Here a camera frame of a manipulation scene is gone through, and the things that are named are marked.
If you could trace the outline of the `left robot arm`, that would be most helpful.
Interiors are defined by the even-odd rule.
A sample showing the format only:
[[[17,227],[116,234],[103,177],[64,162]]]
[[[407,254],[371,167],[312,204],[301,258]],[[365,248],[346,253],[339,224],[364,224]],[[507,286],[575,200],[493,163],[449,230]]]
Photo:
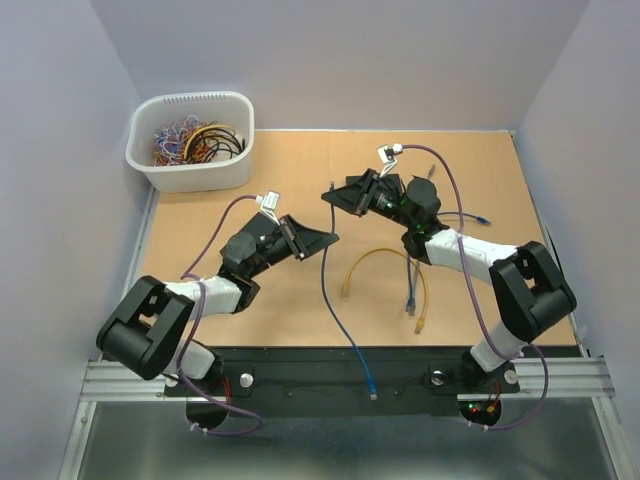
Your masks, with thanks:
[[[221,249],[217,275],[187,270],[179,282],[139,278],[101,327],[96,346],[144,380],[172,377],[201,397],[238,386],[248,397],[244,379],[226,381],[222,360],[195,341],[201,319],[246,310],[260,290],[257,275],[289,257],[308,259],[338,239],[289,215],[271,221],[258,213]]]

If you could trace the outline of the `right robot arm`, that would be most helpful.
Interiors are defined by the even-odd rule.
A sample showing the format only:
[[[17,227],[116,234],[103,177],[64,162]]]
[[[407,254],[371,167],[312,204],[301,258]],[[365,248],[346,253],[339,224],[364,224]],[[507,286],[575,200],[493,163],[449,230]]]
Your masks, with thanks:
[[[373,212],[405,227],[401,240],[411,258],[458,271],[467,283],[481,280],[492,287],[500,318],[483,330],[469,351],[470,360],[460,366],[461,381],[472,390],[491,384],[496,369],[577,307],[543,244],[496,244],[458,233],[440,221],[441,201],[426,178],[403,184],[396,174],[382,177],[369,169],[321,198],[346,213],[361,217]]]

